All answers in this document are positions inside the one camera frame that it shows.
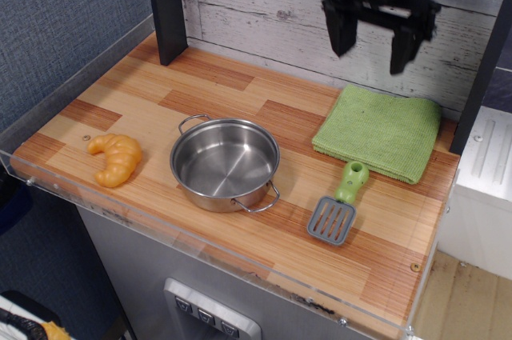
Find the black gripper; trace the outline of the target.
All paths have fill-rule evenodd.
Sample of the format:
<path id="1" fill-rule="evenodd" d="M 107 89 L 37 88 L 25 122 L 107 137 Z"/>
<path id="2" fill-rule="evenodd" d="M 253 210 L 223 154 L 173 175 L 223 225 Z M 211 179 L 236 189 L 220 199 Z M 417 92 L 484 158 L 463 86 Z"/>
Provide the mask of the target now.
<path id="1" fill-rule="evenodd" d="M 441 6 L 434 0 L 323 0 L 333 52 L 341 57 L 356 43 L 358 21 L 395 30 L 390 73 L 401 74 L 431 40 Z"/>

